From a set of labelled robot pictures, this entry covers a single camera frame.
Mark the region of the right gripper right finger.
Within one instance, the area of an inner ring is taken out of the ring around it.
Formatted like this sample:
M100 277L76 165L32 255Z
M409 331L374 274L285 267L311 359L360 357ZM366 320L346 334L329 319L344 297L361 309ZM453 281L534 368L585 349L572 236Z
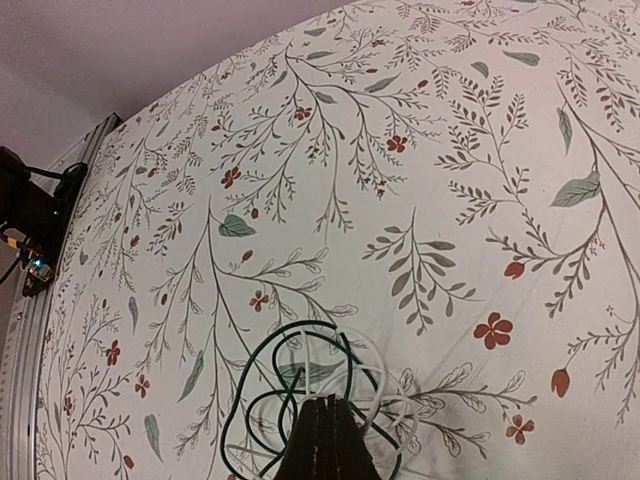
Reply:
M380 479L348 402L330 396L327 413L327 478Z

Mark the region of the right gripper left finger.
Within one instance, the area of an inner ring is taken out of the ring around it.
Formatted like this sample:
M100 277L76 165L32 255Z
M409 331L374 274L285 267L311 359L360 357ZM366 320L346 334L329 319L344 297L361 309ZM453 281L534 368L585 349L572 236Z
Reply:
M325 439L327 408L324 398L306 400L293 425L275 480L324 479L322 441Z

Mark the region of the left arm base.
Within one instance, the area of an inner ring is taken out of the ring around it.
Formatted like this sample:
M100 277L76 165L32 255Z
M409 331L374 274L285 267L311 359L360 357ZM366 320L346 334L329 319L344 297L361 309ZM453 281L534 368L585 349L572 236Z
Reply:
M29 167L1 148L1 242L18 252L17 262L26 271L24 297L51 284L87 173L84 162L61 173Z

